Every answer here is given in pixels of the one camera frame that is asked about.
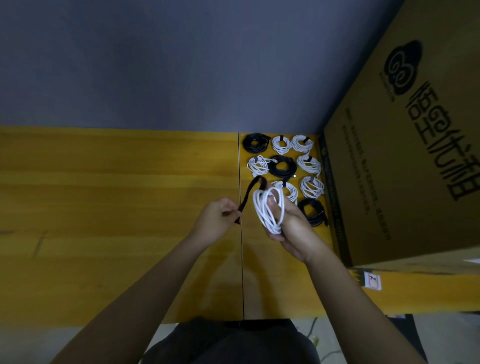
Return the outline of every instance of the person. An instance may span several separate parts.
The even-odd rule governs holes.
[[[281,211],[272,196],[268,204],[278,219]],[[248,321],[196,318],[178,324],[145,353],[193,264],[241,217],[238,208],[227,197],[205,206],[187,237],[88,323],[52,363],[319,363],[313,344],[290,320],[264,320],[273,324],[249,328]],[[265,231],[307,267],[348,363],[425,363],[286,198],[281,227],[279,235]]]

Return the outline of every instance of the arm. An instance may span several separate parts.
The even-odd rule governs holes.
[[[269,207],[279,218],[280,209],[270,199]],[[282,231],[267,235],[307,266],[348,363],[425,364],[288,199]]]
[[[205,206],[190,234],[88,323],[52,364],[138,363],[197,258],[241,215],[237,208],[226,197]]]

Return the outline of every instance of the white cable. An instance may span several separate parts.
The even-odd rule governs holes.
[[[281,146],[280,145],[280,140],[281,139],[282,139],[281,136],[276,136],[275,138],[273,138],[272,139],[272,148],[278,154],[284,155],[285,153],[287,153],[292,148],[292,143],[289,141],[288,138],[283,136],[283,141],[285,142],[286,146]]]
[[[268,162],[276,160],[263,158],[262,156],[252,157],[247,163],[247,168],[252,172],[253,176],[256,177],[259,174],[268,173]]]
[[[275,195],[272,191],[277,191],[279,199],[278,201],[275,198]],[[275,201],[278,203],[278,206],[282,210],[280,215],[280,220],[278,222],[275,220],[275,217],[272,214],[272,211],[267,205],[267,199],[269,196],[273,196]],[[285,214],[285,206],[283,201],[283,190],[281,188],[271,187],[266,191],[256,190],[253,192],[253,205],[255,206],[255,211],[257,212],[258,218],[262,222],[263,226],[267,228],[272,234],[280,234],[282,232],[282,221],[283,215]]]
[[[279,189],[282,189],[283,188],[283,181],[272,182],[272,186],[274,186],[276,188],[279,188]],[[294,204],[297,204],[297,199],[299,197],[299,191],[297,190],[297,188],[289,182],[286,183],[285,188],[287,188],[288,192],[290,192],[290,194],[287,196],[287,198],[291,202],[293,202]]]
[[[308,139],[306,142],[304,140],[307,139],[304,135],[296,135],[292,139],[292,148],[295,149],[297,152],[308,153],[313,148],[313,140]]]
[[[305,197],[318,198],[324,193],[325,186],[315,177],[305,177],[300,181],[300,191]]]
[[[322,166],[320,165],[320,162],[317,161],[317,159],[315,159],[314,157],[309,156],[308,154],[297,158],[297,166],[299,166],[308,173],[315,174],[316,176],[318,176],[322,171]]]

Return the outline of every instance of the sticker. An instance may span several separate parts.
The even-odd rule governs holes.
[[[378,274],[373,274],[369,272],[365,273],[365,287],[370,288],[371,290],[381,291],[382,290],[382,280]]]
[[[470,263],[480,264],[480,258],[477,258],[477,259],[464,259],[464,262],[470,262]]]

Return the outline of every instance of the person's left hand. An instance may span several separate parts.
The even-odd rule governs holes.
[[[198,216],[189,237],[196,243],[203,244],[205,248],[220,239],[241,212],[237,211],[239,206],[228,197],[222,197],[210,202],[205,206]]]

